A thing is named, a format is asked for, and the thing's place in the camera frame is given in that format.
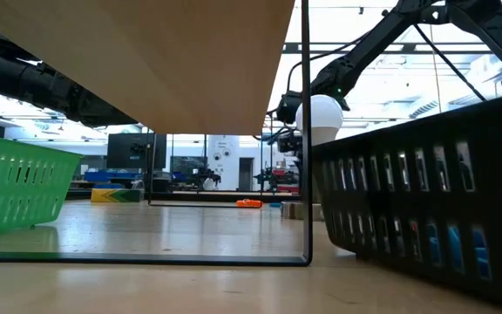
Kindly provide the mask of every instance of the plastic basket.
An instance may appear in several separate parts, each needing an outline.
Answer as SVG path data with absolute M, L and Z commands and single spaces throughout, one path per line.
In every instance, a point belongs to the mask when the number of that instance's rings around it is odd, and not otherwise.
M 0 139 L 0 231 L 57 219 L 80 158 Z
M 314 147 L 330 240 L 502 301 L 502 99 Z

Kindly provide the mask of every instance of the white dome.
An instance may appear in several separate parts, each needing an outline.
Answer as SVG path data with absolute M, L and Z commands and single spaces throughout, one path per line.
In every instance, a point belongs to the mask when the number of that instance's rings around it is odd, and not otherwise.
M 311 97 L 311 127 L 331 127 L 340 129 L 343 122 L 343 111 L 336 99 L 327 95 Z M 298 130 L 303 130 L 303 108 L 300 105 L 295 113 Z

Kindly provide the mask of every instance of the green basket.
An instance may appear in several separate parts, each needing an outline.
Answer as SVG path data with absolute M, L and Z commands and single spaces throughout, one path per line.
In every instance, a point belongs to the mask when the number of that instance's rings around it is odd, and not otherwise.
M 56 220 L 80 158 L 0 139 L 0 231 Z

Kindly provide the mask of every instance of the robotic arm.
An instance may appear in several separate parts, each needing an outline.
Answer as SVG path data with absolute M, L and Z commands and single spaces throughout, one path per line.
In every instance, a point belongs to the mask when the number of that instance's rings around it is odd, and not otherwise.
M 354 88 L 362 71 L 389 44 L 414 24 L 453 23 L 459 29 L 478 36 L 502 61 L 502 3 L 501 0 L 446 0 L 444 6 L 432 6 L 438 0 L 399 0 L 384 18 L 362 37 L 345 56 L 325 66 L 311 83 L 311 95 L 328 95 L 349 108 L 344 97 Z M 282 95 L 276 111 L 280 121 L 293 123 L 302 103 L 299 92 Z
M 32 65 L 25 61 L 38 62 Z M 0 94 L 64 113 L 87 126 L 135 124 L 114 106 L 0 36 Z

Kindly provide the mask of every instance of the computer monitor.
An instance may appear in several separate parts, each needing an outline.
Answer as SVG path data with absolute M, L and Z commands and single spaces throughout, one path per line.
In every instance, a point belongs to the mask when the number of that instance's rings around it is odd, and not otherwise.
M 108 168 L 147 168 L 146 145 L 152 145 L 154 133 L 119 133 L 108 136 Z M 156 134 L 154 169 L 166 167 L 166 135 Z

